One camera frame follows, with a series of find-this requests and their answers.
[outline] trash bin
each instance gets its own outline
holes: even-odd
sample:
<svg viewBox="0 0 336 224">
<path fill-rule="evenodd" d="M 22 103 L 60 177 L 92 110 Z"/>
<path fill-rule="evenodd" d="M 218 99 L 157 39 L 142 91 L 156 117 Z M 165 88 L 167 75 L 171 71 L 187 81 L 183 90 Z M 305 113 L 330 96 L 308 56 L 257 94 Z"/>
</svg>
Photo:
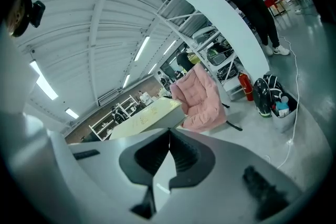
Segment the trash bin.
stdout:
<svg viewBox="0 0 336 224">
<path fill-rule="evenodd" d="M 282 96 L 287 96 L 289 101 L 288 101 L 288 106 L 289 106 L 289 111 L 291 111 L 287 116 L 284 118 L 278 118 L 273 110 L 271 110 L 272 114 L 272 120 L 275 128 L 280 132 L 283 133 L 286 130 L 290 129 L 295 122 L 295 117 L 296 117 L 296 109 L 298 102 L 288 93 L 284 93 Z"/>
</svg>

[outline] white desk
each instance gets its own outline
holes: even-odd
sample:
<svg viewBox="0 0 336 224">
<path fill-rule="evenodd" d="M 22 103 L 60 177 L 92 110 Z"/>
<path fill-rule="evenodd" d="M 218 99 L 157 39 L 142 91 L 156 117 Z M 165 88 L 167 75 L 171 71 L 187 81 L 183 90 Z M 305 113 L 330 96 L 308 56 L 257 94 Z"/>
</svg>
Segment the white desk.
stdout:
<svg viewBox="0 0 336 224">
<path fill-rule="evenodd" d="M 180 102 L 162 97 L 116 126 L 110 140 L 157 128 L 176 127 L 184 118 Z"/>
</svg>

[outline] electrical cord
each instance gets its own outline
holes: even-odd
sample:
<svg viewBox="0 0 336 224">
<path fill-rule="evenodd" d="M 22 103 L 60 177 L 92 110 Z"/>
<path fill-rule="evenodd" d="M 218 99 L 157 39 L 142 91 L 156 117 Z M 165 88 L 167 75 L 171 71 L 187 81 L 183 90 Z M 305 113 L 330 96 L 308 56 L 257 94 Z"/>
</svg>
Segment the electrical cord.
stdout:
<svg viewBox="0 0 336 224">
<path fill-rule="evenodd" d="M 287 156 L 285 158 L 285 160 L 277 167 L 277 169 L 279 169 L 282 165 L 285 164 L 285 162 L 287 161 L 288 157 L 289 157 L 289 153 L 290 153 L 290 148 L 293 144 L 293 141 L 294 141 L 294 137 L 295 137 L 295 129 L 296 129 L 296 122 L 297 122 L 297 119 L 298 119 L 298 109 L 299 109 L 299 102 L 300 102 L 300 92 L 299 92 L 299 83 L 298 83 L 298 78 L 299 78 L 299 68 L 298 68 L 298 64 L 297 64 L 297 61 L 296 61 L 296 54 L 294 53 L 294 51 L 292 50 L 292 45 L 291 43 L 285 38 L 285 37 L 282 37 L 285 42 L 287 42 L 289 44 L 289 49 L 290 51 L 293 53 L 294 55 L 294 60 L 295 60 L 295 66 L 296 66 L 296 78 L 295 78 L 295 81 L 296 81 L 296 89 L 297 89 L 297 92 L 298 92 L 298 102 L 297 102 L 297 106 L 296 106 L 296 115 L 295 115 L 295 122 L 294 122 L 294 129 L 293 129 L 293 136 L 292 138 L 287 142 L 288 144 L 288 152 L 287 152 Z M 271 158 L 268 156 L 268 155 L 265 155 L 265 157 L 268 157 L 269 158 L 269 163 L 271 163 Z"/>
</svg>

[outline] white sneaker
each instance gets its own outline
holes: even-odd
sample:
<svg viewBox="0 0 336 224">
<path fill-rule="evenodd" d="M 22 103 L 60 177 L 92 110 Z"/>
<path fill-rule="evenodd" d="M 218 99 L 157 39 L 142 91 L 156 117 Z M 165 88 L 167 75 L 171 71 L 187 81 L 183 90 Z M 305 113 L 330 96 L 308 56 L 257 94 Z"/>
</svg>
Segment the white sneaker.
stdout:
<svg viewBox="0 0 336 224">
<path fill-rule="evenodd" d="M 264 48 L 264 51 L 265 51 L 265 53 L 266 53 L 268 56 L 272 56 L 272 55 L 273 55 L 273 50 L 271 49 L 271 47 L 269 47 L 268 45 L 267 45 L 267 46 L 262 45 L 262 47 Z"/>
<path fill-rule="evenodd" d="M 273 48 L 274 54 L 289 55 L 290 50 L 284 48 L 282 45 L 279 45 L 276 48 Z"/>
</svg>

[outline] chair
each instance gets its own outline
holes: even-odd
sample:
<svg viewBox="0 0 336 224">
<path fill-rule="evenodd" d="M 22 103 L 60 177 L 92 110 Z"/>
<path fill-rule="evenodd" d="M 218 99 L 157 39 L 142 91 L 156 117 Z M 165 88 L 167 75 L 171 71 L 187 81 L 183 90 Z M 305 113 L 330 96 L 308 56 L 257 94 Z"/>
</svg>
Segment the chair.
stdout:
<svg viewBox="0 0 336 224">
<path fill-rule="evenodd" d="M 182 127 L 200 133 L 227 122 L 217 85 L 200 63 L 171 84 L 170 89 L 173 99 L 182 103 L 182 110 L 187 115 Z"/>
</svg>

